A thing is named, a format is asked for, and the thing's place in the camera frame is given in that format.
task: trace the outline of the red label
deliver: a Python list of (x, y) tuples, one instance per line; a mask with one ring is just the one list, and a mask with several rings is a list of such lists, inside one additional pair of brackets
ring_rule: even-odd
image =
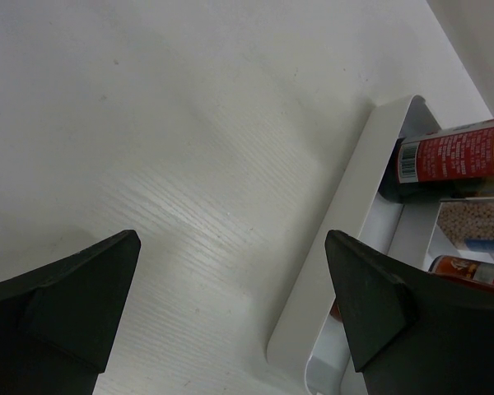
[(416, 167), (419, 182), (494, 175), (494, 128), (423, 139)]

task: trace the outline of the white wall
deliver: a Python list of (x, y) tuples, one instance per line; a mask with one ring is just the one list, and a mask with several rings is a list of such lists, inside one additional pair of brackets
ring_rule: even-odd
[(494, 0), (428, 0), (494, 114)]

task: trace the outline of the white plastic tray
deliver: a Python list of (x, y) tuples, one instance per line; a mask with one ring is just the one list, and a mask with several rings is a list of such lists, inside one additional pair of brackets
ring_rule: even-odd
[[(329, 316), (335, 293), (324, 250), (328, 231), (343, 230), (416, 267), (431, 261), (427, 252), (439, 204), (404, 207), (385, 201), (377, 189), (399, 135), (438, 128), (419, 95), (382, 105), (371, 113), (268, 343), (268, 362), (282, 369), (305, 393), (343, 394), (344, 372), (353, 371), (343, 326)], [(366, 394), (361, 379), (344, 381), (347, 393)]]

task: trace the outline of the white table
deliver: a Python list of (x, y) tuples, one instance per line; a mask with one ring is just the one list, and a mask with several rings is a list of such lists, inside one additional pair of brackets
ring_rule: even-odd
[(0, 1), (0, 280), (134, 228), (96, 395), (300, 393), (265, 346), (367, 115), (410, 93), (490, 118), (423, 0)]

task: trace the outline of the spice jar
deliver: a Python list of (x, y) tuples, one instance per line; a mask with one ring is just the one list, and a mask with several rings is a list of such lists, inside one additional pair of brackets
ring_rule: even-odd
[(492, 263), (442, 255), (434, 260), (429, 272), (494, 286), (494, 264)]
[(379, 192), (401, 203), (494, 197), (494, 119), (398, 139)]
[(444, 202), (437, 225), (459, 250), (494, 253), (494, 202)]
[(338, 309), (337, 299), (333, 302), (333, 306), (331, 306), (331, 310), (329, 311), (329, 315), (335, 318), (337, 321), (342, 322), (343, 317), (340, 315), (340, 310)]

